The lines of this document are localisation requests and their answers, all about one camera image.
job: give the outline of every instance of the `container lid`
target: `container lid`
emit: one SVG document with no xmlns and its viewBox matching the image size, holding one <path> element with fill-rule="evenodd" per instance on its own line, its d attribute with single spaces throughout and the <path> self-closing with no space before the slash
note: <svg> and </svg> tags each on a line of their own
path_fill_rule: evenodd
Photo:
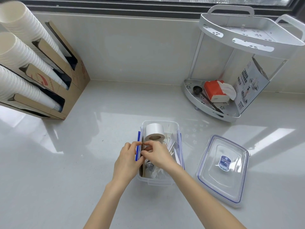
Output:
<svg viewBox="0 0 305 229">
<path fill-rule="evenodd" d="M 241 201 L 249 152 L 236 143 L 214 135 L 198 170 L 198 179 L 220 199 Z"/>
</svg>

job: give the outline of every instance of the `sticker on lid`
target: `sticker on lid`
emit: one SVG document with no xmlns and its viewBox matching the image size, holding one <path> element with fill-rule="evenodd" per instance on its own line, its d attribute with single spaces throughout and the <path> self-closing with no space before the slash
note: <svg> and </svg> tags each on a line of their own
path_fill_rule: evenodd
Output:
<svg viewBox="0 0 305 229">
<path fill-rule="evenodd" d="M 221 156 L 220 161 L 218 163 L 218 166 L 220 169 L 224 171 L 229 171 L 229 166 L 231 164 L 231 159 L 228 158 L 227 156 Z"/>
</svg>

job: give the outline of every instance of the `roll of tape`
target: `roll of tape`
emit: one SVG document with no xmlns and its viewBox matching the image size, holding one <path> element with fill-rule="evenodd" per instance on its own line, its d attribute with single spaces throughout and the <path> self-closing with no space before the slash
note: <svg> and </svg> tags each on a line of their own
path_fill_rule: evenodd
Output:
<svg viewBox="0 0 305 229">
<path fill-rule="evenodd" d="M 145 135 L 145 141 L 154 140 L 162 143 L 165 139 L 164 128 L 161 124 L 158 123 L 152 123 L 147 125 L 145 127 Z"/>
</svg>

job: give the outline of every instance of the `window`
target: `window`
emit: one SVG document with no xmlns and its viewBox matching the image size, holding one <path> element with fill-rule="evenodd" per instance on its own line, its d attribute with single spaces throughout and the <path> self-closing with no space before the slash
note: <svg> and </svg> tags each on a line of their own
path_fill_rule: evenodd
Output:
<svg viewBox="0 0 305 229">
<path fill-rule="evenodd" d="M 215 4 L 250 5 L 255 15 L 305 16 L 305 0 L 20 0 L 31 11 L 199 19 Z M 231 13 L 217 10 L 217 13 Z"/>
</svg>

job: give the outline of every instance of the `white storage rack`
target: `white storage rack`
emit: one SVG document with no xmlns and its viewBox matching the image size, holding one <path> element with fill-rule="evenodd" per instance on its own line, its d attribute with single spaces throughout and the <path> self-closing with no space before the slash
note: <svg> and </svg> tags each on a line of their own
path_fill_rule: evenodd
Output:
<svg viewBox="0 0 305 229">
<path fill-rule="evenodd" d="M 250 15 L 212 14 L 217 9 L 246 11 Z M 278 25 L 280 20 L 301 30 L 303 33 L 302 38 L 298 39 Z M 276 21 L 263 17 L 254 17 L 254 9 L 249 6 L 215 5 L 210 8 L 208 13 L 201 15 L 199 27 L 201 29 L 201 35 L 197 50 L 189 77 L 184 81 L 182 88 L 188 99 L 196 106 L 195 109 L 201 109 L 211 116 L 228 122 L 234 122 L 240 117 L 234 101 L 230 100 L 229 103 L 215 103 L 215 106 L 223 112 L 222 114 L 216 111 L 204 97 L 193 94 L 194 86 L 203 88 L 205 83 L 204 80 L 192 80 L 193 69 L 204 34 L 234 48 L 227 61 L 227 65 L 232 61 L 237 49 L 250 52 L 253 56 L 261 55 L 283 59 L 282 64 L 269 77 L 269 81 L 275 77 L 287 60 L 295 54 L 296 50 L 300 46 L 305 45 L 305 25 L 302 22 L 289 15 L 282 15 Z"/>
</svg>

